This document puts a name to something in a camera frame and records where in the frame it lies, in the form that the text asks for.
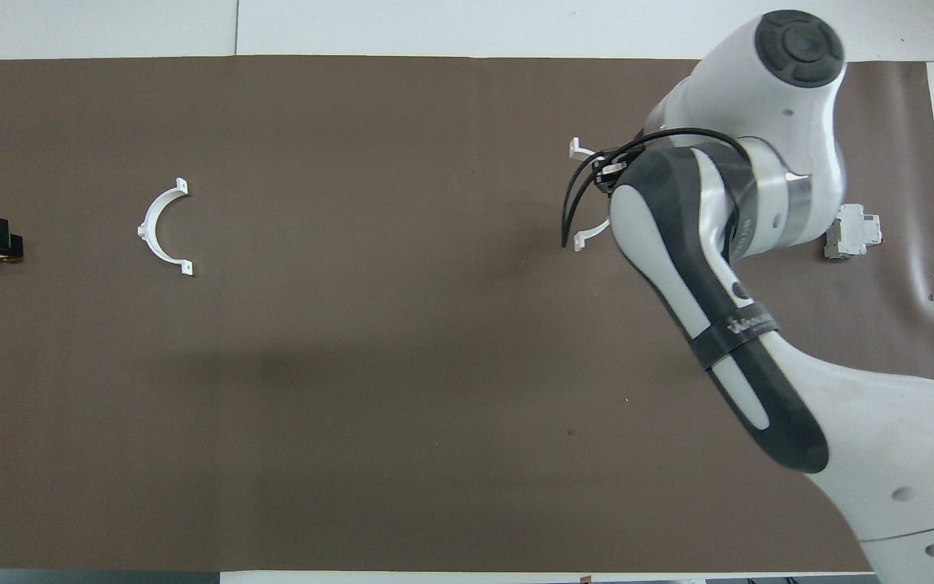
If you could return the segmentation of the white half pipe clamp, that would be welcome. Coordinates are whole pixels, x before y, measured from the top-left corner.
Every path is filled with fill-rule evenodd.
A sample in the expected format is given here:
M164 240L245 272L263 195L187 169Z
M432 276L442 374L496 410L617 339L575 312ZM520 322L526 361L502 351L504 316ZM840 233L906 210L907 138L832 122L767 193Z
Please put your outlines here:
M179 272L186 277L195 276L194 264L190 260L174 258L164 251L158 237L158 223L164 211L174 202L189 195L188 182L185 178L175 178L174 187L161 192L148 206L144 219L137 226L137 236L146 244L148 250L160 261L178 266Z
M581 138L578 136L573 136L570 141L568 141L568 156L577 160L581 163L581 170L585 170L586 167L590 167L594 162L601 161L603 159L602 155L597 154L593 149L583 148L581 145ZM611 225L611 219L609 217L605 218L600 225L594 226L593 228L587 230L578 230L577 233L573 236L573 251L581 252L586 248L587 241L590 239L600 236L604 230L608 229L608 226Z

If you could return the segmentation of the white circuit breaker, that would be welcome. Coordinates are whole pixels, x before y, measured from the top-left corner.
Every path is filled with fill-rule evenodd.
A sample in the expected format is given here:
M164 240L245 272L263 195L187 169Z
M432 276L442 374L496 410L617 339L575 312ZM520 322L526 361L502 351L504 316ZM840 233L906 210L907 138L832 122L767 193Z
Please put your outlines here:
M868 213L862 204L842 204L825 232L823 256L829 261L865 256L884 240L879 215Z

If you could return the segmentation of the brown table mat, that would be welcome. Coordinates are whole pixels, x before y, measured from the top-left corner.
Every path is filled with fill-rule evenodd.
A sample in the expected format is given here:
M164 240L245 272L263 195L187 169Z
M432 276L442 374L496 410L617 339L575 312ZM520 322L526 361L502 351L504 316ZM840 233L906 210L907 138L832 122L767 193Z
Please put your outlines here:
M611 234L690 60L0 62L0 569L864 572ZM189 195L137 236L175 178Z

